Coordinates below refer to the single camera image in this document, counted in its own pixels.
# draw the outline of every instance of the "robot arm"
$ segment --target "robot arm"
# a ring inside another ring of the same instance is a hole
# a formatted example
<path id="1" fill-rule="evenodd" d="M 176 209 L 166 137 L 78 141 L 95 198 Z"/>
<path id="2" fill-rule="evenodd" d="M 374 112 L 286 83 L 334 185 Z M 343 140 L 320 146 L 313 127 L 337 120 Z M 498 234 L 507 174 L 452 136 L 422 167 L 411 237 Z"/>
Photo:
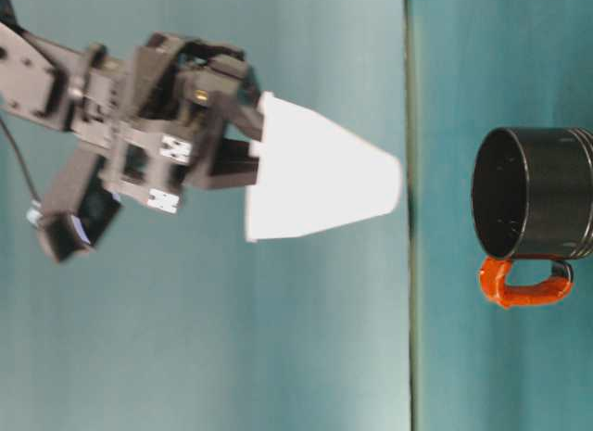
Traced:
<path id="1" fill-rule="evenodd" d="M 6 112 L 80 140 L 38 201 L 44 251 L 62 261 L 92 250 L 128 196 L 175 213 L 183 188 L 254 184 L 248 142 L 259 140 L 259 89 L 245 53 L 155 33 L 128 60 L 101 44 L 77 52 L 39 38 L 0 0 L 0 94 Z"/>

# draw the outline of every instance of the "orange mug handle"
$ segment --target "orange mug handle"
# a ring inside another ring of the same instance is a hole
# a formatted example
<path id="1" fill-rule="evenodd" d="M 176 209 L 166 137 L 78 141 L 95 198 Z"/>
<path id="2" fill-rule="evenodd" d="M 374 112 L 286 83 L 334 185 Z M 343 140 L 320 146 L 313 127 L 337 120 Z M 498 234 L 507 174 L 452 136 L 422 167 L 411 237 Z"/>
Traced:
<path id="1" fill-rule="evenodd" d="M 486 298 L 504 309 L 553 304 L 573 289 L 573 268 L 564 261 L 552 262 L 551 276 L 537 285 L 507 285 L 512 260 L 486 257 L 480 269 L 480 286 Z"/>

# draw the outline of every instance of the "teal wall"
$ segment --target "teal wall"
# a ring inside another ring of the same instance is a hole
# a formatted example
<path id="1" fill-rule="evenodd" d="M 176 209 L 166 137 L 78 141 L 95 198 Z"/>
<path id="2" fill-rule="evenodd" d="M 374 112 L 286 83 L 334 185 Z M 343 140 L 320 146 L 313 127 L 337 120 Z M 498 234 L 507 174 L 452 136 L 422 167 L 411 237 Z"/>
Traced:
<path id="1" fill-rule="evenodd" d="M 241 45 L 264 88 L 405 154 L 402 0 L 13 2 L 32 32 L 120 57 L 160 30 Z M 10 126 L 46 187 L 74 139 Z M 240 190 L 188 193 L 177 217 L 129 201 L 57 267 L 6 146 L 0 164 L 0 429 L 409 429 L 405 203 L 248 245 Z"/>
<path id="2" fill-rule="evenodd" d="M 593 0 L 409 0 L 419 431 L 593 423 L 593 260 L 560 305 L 503 311 L 476 272 L 470 185 L 499 125 L 593 128 Z M 518 264 L 534 283 L 548 264 Z"/>

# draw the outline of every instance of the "cable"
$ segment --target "cable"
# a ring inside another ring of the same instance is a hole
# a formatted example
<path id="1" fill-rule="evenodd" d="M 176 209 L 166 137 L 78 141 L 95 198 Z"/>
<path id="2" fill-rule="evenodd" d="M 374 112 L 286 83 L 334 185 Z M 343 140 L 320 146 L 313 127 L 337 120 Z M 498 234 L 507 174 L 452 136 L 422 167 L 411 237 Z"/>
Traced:
<path id="1" fill-rule="evenodd" d="M 25 178 L 27 187 L 29 187 L 29 193 L 31 193 L 31 198 L 32 198 L 33 202 L 39 204 L 41 199 L 39 198 L 39 194 L 37 193 L 37 190 L 35 189 L 35 185 L 33 184 L 33 179 L 31 178 L 31 174 L 29 173 L 29 169 L 27 168 L 25 159 L 22 156 L 22 154 L 20 153 L 20 149 L 19 149 L 19 146 L 17 145 L 17 141 L 15 141 L 15 138 L 12 136 L 12 133 L 10 132 L 10 130 L 8 130 L 8 127 L 6 126 L 6 123 L 4 122 L 4 119 L 2 119 L 1 116 L 0 116 L 0 128 L 2 128 L 2 132 L 4 133 L 4 136 L 6 137 L 7 141 L 10 143 L 10 146 L 12 147 L 12 150 L 14 151 L 15 156 L 17 157 L 17 160 L 19 161 L 20 170 L 22 171 L 22 174 Z"/>

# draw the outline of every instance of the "mug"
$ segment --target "mug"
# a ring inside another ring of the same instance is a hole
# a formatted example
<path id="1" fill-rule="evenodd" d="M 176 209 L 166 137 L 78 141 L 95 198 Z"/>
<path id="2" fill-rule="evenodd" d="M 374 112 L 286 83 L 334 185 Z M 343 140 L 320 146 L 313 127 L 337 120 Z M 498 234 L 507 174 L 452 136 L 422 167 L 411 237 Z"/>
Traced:
<path id="1" fill-rule="evenodd" d="M 593 134 L 580 128 L 497 128 L 479 148 L 472 182 L 473 224 L 487 254 L 486 297 L 503 308 L 565 298 L 577 260 L 593 251 Z M 550 277 L 510 286 L 516 260 L 550 260 Z"/>

